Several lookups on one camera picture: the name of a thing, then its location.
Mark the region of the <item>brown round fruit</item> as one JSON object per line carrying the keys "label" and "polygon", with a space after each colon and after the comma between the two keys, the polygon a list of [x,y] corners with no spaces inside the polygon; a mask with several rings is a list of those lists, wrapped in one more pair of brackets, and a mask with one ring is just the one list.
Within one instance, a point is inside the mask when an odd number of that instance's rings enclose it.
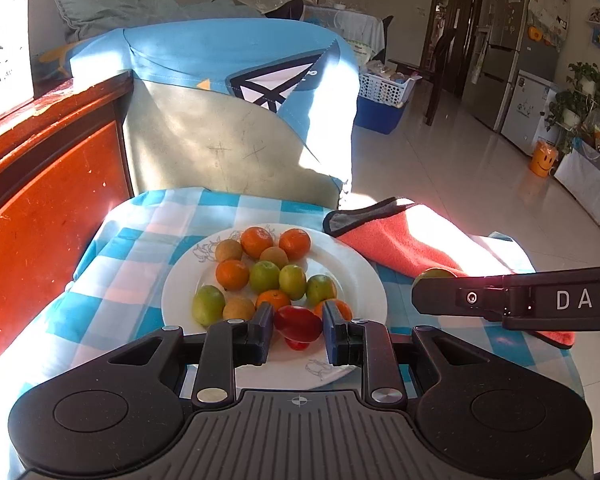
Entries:
{"label": "brown round fruit", "polygon": [[256,311],[256,306],[249,298],[234,296],[227,300],[222,312],[222,317],[224,320],[249,321],[253,318]]}
{"label": "brown round fruit", "polygon": [[261,252],[260,261],[267,261],[275,264],[279,269],[283,269],[289,263],[288,256],[282,248],[271,246]]}
{"label": "brown round fruit", "polygon": [[242,260],[242,244],[238,240],[221,240],[215,247],[215,259],[218,263],[228,260]]}
{"label": "brown round fruit", "polygon": [[415,278],[415,282],[426,280],[426,278],[455,278],[455,274],[445,269],[428,269],[419,274],[419,276]]}

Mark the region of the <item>green jujube fruit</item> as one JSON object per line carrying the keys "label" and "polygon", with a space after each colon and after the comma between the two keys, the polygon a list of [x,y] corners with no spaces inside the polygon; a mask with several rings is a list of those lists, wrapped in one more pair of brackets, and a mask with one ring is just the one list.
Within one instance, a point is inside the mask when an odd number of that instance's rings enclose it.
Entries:
{"label": "green jujube fruit", "polygon": [[198,289],[193,299],[193,317],[202,327],[219,322],[223,318],[225,297],[213,285],[204,285]]}

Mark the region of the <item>green fruit bottom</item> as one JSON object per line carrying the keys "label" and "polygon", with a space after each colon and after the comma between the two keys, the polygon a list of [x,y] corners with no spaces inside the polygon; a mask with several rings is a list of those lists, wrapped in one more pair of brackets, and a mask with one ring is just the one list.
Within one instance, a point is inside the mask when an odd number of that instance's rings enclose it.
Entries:
{"label": "green fruit bottom", "polygon": [[335,299],[338,295],[334,280],[325,274],[315,274],[306,282],[306,303],[314,308],[324,300]]}

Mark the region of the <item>red cherry tomato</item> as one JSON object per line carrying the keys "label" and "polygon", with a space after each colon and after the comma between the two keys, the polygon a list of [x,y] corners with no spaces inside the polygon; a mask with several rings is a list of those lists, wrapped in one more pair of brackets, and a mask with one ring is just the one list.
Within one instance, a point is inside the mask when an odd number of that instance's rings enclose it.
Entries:
{"label": "red cherry tomato", "polygon": [[285,342],[286,342],[287,346],[289,348],[291,348],[291,350],[294,350],[294,351],[303,351],[303,350],[306,350],[307,348],[309,348],[309,346],[310,346],[306,342],[294,341],[291,339],[286,339]]}
{"label": "red cherry tomato", "polygon": [[323,331],[323,321],[311,310],[286,306],[274,314],[274,326],[286,339],[310,344],[316,341]]}

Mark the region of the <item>green round fruit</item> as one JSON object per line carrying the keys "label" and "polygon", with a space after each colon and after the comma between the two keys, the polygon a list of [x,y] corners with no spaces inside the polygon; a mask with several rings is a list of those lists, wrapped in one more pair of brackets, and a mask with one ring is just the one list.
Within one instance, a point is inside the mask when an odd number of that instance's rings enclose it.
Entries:
{"label": "green round fruit", "polygon": [[259,261],[250,271],[249,286],[251,290],[260,295],[268,290],[279,288],[279,268],[271,261]]}

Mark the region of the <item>green yellow fruit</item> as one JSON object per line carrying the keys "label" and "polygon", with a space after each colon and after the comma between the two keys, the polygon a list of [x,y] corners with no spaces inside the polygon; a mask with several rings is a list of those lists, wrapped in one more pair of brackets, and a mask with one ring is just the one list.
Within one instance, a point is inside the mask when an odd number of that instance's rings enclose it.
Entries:
{"label": "green yellow fruit", "polygon": [[280,270],[278,281],[279,289],[292,301],[300,300],[306,294],[306,274],[301,266],[287,264]]}

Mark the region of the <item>small orange tangerine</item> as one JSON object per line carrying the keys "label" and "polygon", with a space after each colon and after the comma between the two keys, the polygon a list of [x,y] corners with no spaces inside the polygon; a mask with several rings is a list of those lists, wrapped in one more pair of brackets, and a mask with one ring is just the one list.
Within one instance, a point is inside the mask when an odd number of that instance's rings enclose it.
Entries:
{"label": "small orange tangerine", "polygon": [[285,252],[289,261],[304,258],[311,250],[312,240],[302,229],[289,229],[279,237],[278,247]]}

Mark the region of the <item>blue checkered tablecloth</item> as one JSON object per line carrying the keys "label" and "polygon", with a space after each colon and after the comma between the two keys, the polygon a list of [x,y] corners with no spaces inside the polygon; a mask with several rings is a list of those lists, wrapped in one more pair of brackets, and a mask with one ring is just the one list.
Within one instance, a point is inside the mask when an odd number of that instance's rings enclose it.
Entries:
{"label": "blue checkered tablecloth", "polygon": [[[184,256],[183,315],[190,318],[190,302],[221,234],[238,237],[242,228],[265,226],[274,235],[282,224],[322,232],[327,210],[319,206],[270,200],[247,195],[215,193],[202,188],[140,194],[106,215],[88,245],[72,281],[23,330],[0,356],[0,479],[17,479],[23,466],[7,431],[10,409],[17,399],[40,382],[121,347],[163,326],[161,298],[164,282]],[[341,297],[360,318],[383,319],[393,333],[409,334],[414,325],[432,325],[454,336],[541,373],[573,388],[583,396],[577,367],[567,350],[558,350],[538,338],[503,330],[481,318],[432,318],[411,304],[413,280],[378,263],[362,265],[349,249],[335,242],[314,240],[308,276],[331,275]],[[385,291],[365,304],[366,292]],[[318,351],[290,350],[276,342],[265,366],[237,370],[238,387],[308,390],[353,388],[360,385],[359,370],[331,367]]]}

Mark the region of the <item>orange smiley bin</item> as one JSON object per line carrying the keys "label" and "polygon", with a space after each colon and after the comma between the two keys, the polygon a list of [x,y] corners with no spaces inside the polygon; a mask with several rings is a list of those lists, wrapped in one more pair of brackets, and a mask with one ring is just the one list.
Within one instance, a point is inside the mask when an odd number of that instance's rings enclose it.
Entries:
{"label": "orange smiley bin", "polygon": [[535,144],[529,169],[540,178],[547,178],[554,167],[556,159],[558,159],[558,149],[554,145],[547,143],[544,140],[539,140]]}

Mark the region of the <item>white floral plate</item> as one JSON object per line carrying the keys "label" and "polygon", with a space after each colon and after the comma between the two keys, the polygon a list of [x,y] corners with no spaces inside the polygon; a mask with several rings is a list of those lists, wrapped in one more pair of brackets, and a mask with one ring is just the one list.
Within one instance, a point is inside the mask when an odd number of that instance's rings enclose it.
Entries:
{"label": "white floral plate", "polygon": [[[385,324],[388,321],[388,301],[380,278],[360,254],[330,236],[305,229],[311,239],[308,253],[294,264],[303,270],[309,280],[315,275],[327,276],[334,284],[336,299],[348,306],[354,318],[362,318]],[[163,286],[161,313],[166,325],[181,326],[186,335],[203,334],[207,327],[194,317],[194,298],[204,286],[215,287],[233,308],[251,301],[258,306],[270,300],[279,308],[283,301],[311,310],[308,298],[291,298],[283,290],[255,292],[250,286],[239,290],[228,290],[216,279],[216,248],[226,240],[240,240],[241,228],[229,228],[203,237],[183,255],[179,256]],[[313,341],[308,348],[291,348],[285,338],[275,332],[272,336],[268,362],[262,366],[241,366],[236,370],[236,385],[239,389],[283,389],[310,390],[325,387],[333,382],[350,377],[352,366],[332,366],[327,361],[324,340]]]}

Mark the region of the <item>green potted plant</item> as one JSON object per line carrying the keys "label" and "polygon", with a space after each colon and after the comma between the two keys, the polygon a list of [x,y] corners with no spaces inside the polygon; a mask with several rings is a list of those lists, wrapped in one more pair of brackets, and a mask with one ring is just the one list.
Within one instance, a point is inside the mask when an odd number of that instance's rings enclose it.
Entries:
{"label": "green potted plant", "polygon": [[600,110],[600,69],[593,63],[577,62],[569,65],[571,75],[567,77],[568,89],[559,91],[550,102],[550,111],[545,119],[546,128],[555,126],[565,133],[557,144],[558,150],[567,155],[577,138],[578,128],[588,115]]}

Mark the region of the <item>white plastic basket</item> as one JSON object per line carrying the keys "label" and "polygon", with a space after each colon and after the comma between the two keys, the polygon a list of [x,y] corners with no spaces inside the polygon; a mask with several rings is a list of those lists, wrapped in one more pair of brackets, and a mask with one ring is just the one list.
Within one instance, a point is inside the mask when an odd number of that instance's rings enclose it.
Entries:
{"label": "white plastic basket", "polygon": [[419,74],[409,76],[404,81],[393,81],[372,73],[360,73],[358,95],[375,103],[400,108],[408,102],[421,79]]}

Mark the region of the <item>dark wooden chair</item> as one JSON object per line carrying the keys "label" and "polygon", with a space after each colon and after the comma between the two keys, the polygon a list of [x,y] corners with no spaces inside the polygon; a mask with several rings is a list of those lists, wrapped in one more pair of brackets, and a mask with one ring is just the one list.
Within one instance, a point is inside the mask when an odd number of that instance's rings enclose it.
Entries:
{"label": "dark wooden chair", "polygon": [[446,66],[449,64],[449,55],[452,47],[452,42],[457,34],[456,28],[445,29],[442,36],[434,46],[434,68],[425,70],[421,67],[416,67],[413,64],[400,63],[402,68],[408,72],[418,73],[422,78],[427,78],[432,84],[429,102],[425,113],[425,124],[431,126],[434,122],[437,109],[440,103],[443,90],[443,79]]}

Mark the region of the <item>silver refrigerator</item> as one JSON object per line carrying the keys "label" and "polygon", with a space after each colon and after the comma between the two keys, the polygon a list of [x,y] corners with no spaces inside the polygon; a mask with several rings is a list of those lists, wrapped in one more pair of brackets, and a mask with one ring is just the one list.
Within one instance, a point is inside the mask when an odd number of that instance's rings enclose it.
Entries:
{"label": "silver refrigerator", "polygon": [[555,76],[569,18],[565,0],[494,0],[472,103],[479,122],[501,130],[522,70],[546,80]]}

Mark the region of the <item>grey green pillow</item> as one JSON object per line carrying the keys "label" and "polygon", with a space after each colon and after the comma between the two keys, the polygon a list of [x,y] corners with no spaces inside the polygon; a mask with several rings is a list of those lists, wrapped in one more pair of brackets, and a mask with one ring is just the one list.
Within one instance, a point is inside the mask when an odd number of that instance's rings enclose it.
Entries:
{"label": "grey green pillow", "polygon": [[258,10],[234,0],[210,0],[182,6],[175,0],[54,0],[71,44],[117,28],[208,18],[262,18]]}

